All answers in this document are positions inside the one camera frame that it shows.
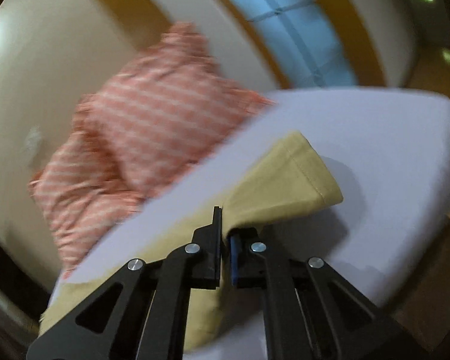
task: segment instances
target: yellow towel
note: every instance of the yellow towel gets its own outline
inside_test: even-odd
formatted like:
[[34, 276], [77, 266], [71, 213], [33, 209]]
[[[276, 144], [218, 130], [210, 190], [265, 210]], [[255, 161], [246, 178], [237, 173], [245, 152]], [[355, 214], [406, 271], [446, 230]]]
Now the yellow towel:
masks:
[[[230, 191], [216, 196], [192, 216], [180, 220], [156, 242], [137, 256], [146, 262], [165, 258], [173, 249], [191, 241], [193, 231], [212, 221], [215, 205], [222, 207], [222, 229], [225, 236], [232, 228], [257, 227], [278, 220], [309, 215], [340, 203], [342, 193], [312, 149], [298, 131], [276, 142]], [[117, 269], [102, 278], [87, 283], [62, 286], [55, 302], [43, 313], [40, 334], [96, 290]], [[192, 290], [188, 308], [185, 351], [210, 342], [221, 320], [220, 293], [229, 283], [223, 282], [216, 291]]]

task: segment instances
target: striped pillow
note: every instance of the striped pillow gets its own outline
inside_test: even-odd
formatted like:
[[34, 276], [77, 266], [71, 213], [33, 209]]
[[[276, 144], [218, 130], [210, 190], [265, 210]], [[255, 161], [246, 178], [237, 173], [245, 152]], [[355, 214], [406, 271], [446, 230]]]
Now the striped pillow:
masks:
[[85, 128], [133, 190], [163, 193], [272, 102], [217, 74], [206, 38], [177, 23], [94, 95]]
[[142, 199], [128, 190], [113, 159], [83, 130], [85, 98], [68, 141], [29, 183], [42, 210], [67, 277], [114, 225], [139, 211]]

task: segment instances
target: white bed sheet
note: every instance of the white bed sheet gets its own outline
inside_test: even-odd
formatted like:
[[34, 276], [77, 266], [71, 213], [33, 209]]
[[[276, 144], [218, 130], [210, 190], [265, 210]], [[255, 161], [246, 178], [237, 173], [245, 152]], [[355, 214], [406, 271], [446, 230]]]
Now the white bed sheet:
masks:
[[[450, 100], [430, 92], [365, 88], [267, 96], [276, 107], [107, 234], [65, 282], [97, 278], [133, 258], [174, 222], [236, 183], [277, 139], [300, 130], [336, 178], [344, 201], [281, 223], [280, 237], [296, 258], [324, 257], [373, 302], [384, 304], [450, 209]], [[57, 282], [51, 302], [63, 282]], [[260, 318], [253, 321], [241, 329], [263, 335]]]

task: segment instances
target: mattress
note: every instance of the mattress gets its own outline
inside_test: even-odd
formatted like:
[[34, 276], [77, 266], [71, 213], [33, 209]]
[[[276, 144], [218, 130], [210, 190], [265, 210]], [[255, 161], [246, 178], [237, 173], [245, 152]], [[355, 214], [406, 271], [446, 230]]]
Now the mattress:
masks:
[[[379, 306], [395, 294], [450, 210], [450, 100], [424, 91], [368, 88], [274, 91], [267, 96], [277, 102], [275, 107], [109, 232], [68, 279], [58, 280], [51, 302], [64, 282], [97, 278], [133, 258], [173, 223], [236, 183], [290, 130], [300, 130], [310, 141], [344, 201], [278, 223], [275, 230], [283, 244], [300, 260], [323, 257]], [[222, 353], [230, 337], [235, 342], [247, 335], [264, 342], [260, 317], [190, 356]], [[239, 347], [233, 349], [238, 358], [249, 358], [239, 355]], [[265, 356], [264, 344], [262, 348], [255, 357]]]

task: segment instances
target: metal pivot screw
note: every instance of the metal pivot screw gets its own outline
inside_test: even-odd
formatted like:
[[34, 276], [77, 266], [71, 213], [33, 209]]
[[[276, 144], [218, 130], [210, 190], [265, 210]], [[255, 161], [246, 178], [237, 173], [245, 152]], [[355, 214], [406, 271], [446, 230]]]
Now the metal pivot screw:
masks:
[[312, 268], [322, 268], [325, 263], [323, 262], [323, 260], [320, 257], [312, 257], [308, 260], [308, 265], [311, 266]]
[[131, 259], [127, 264], [127, 268], [131, 271], [138, 271], [139, 269], [142, 269], [142, 267], [143, 261], [141, 259]]
[[252, 243], [252, 246], [250, 246], [250, 249], [252, 249], [254, 252], [261, 253], [267, 249], [267, 245], [265, 245], [263, 242], [254, 242]]
[[190, 254], [195, 254], [200, 251], [200, 245], [188, 244], [185, 246], [185, 251]]

